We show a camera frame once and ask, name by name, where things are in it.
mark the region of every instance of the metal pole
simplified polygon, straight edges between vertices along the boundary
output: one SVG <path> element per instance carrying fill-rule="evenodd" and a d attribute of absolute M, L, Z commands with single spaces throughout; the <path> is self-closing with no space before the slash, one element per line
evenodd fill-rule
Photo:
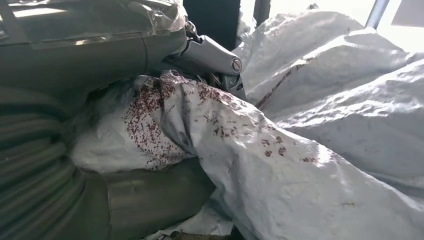
<path fill-rule="evenodd" d="M 389 1 L 390 0 L 375 0 L 374 6 L 372 6 L 372 10 L 369 14 L 368 20 L 366 21 L 365 27 L 377 29 L 380 20 L 382 19 L 382 16 L 386 11 Z"/>

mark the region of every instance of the bolt head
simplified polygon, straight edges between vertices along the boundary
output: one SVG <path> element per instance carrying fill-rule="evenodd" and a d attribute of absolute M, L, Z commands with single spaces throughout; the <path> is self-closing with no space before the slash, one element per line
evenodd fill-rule
<path fill-rule="evenodd" d="M 240 59 L 236 58 L 232 61 L 231 67 L 236 73 L 238 73 L 242 70 L 242 62 Z"/>

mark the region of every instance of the clear plastic sheet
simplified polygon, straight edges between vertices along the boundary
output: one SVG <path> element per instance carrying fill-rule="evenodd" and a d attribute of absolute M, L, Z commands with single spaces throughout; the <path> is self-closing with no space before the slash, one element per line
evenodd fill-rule
<path fill-rule="evenodd" d="M 82 45 L 168 35 L 185 27 L 183 0 L 7 0 L 32 44 Z"/>

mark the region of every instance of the plastic wrap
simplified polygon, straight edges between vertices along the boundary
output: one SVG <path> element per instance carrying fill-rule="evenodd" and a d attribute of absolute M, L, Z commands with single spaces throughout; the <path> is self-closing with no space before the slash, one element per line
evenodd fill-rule
<path fill-rule="evenodd" d="M 235 50 L 245 66 L 248 99 L 279 127 L 424 199 L 424 69 L 422 61 L 415 62 L 422 56 L 402 51 L 371 29 L 352 31 L 357 24 L 339 13 L 286 18 L 271 19 Z M 305 28 L 308 22 L 325 24 Z M 321 35 L 322 28 L 333 34 Z M 349 34 L 343 33 L 346 28 Z M 288 47 L 296 39 L 296 47 Z M 314 45 L 305 47 L 310 39 Z M 299 60 L 307 64 L 299 68 L 294 64 Z"/>
<path fill-rule="evenodd" d="M 27 41 L 82 45 L 168 35 L 185 27 L 183 0 L 7 0 Z"/>

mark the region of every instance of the white sack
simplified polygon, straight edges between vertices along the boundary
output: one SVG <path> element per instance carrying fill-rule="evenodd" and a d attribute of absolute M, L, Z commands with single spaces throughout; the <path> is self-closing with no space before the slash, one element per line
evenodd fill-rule
<path fill-rule="evenodd" d="M 372 29 L 352 31 L 360 26 L 339 13 L 287 18 L 270 19 L 235 50 L 248 63 L 249 101 L 262 100 L 260 109 L 279 127 L 424 198 L 424 69 L 412 63 L 420 57 Z M 299 68 L 299 60 L 308 64 Z"/>
<path fill-rule="evenodd" d="M 415 201 L 253 105 L 177 75 L 146 86 L 158 103 L 152 118 L 200 157 L 221 209 L 247 240 L 423 239 Z"/>

